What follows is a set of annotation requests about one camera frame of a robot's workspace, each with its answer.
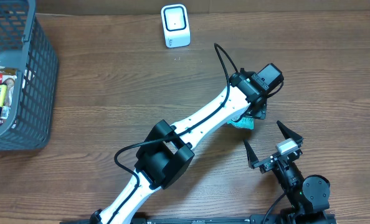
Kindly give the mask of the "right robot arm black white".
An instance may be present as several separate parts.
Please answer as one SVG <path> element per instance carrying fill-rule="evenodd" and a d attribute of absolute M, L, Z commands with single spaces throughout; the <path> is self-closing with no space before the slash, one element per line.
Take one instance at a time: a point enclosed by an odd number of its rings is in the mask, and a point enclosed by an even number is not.
<path fill-rule="evenodd" d="M 249 167 L 263 174 L 273 172 L 283 190 L 258 223 L 336 223 L 334 215 L 325 213 L 330 207 L 329 180 L 322 175 L 302 175 L 295 161 L 303 154 L 303 137 L 280 121 L 277 125 L 285 140 L 266 159 L 258 159 L 244 140 Z"/>

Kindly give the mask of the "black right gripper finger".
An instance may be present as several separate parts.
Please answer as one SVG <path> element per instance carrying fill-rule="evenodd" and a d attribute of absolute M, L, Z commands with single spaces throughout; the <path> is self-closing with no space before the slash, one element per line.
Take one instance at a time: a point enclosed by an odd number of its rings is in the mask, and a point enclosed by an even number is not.
<path fill-rule="evenodd" d="M 248 165 L 250 168 L 254 169 L 256 168 L 255 165 L 259 163 L 258 157 L 255 155 L 254 150 L 252 149 L 249 142 L 246 139 L 244 139 L 243 142 L 247 153 Z"/>
<path fill-rule="evenodd" d="M 304 138 L 301 135 L 286 127 L 281 121 L 277 121 L 277 125 L 285 139 L 294 140 L 298 146 L 303 144 Z"/>

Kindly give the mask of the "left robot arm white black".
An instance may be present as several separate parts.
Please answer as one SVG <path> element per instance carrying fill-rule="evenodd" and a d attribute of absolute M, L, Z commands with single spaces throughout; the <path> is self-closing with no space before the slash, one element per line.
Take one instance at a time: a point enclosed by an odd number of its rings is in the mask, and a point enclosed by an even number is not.
<path fill-rule="evenodd" d="M 185 173 L 195 148 L 208 135 L 229 121 L 264 119 L 267 99 L 281 89 L 283 81 L 282 72 L 272 63 L 258 73 L 240 70 L 194 114 L 173 124 L 158 122 L 143 142 L 134 145 L 136 163 L 128 169 L 129 183 L 110 206 L 92 214 L 90 223 L 130 223 L 152 194 Z"/>

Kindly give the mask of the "beige brown snack bag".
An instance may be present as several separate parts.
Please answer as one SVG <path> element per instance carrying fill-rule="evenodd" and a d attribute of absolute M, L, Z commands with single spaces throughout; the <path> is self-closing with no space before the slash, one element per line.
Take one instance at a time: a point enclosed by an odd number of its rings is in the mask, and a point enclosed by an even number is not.
<path fill-rule="evenodd" d="M 17 69 L 0 66 L 0 73 L 2 73 L 2 82 L 7 85 L 4 109 L 2 112 L 2 116 L 0 117 L 0 125 L 2 125 L 8 119 L 11 112 L 14 85 L 17 79 Z"/>

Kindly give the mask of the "teal tissue packet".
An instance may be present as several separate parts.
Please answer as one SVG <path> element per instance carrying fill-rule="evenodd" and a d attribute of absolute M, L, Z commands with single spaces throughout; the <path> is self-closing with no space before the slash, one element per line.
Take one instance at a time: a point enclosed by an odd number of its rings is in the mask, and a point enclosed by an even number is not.
<path fill-rule="evenodd" d="M 239 129 L 254 129 L 254 119 L 248 116 L 235 117 L 227 122 L 227 124 L 233 125 L 235 128 Z"/>

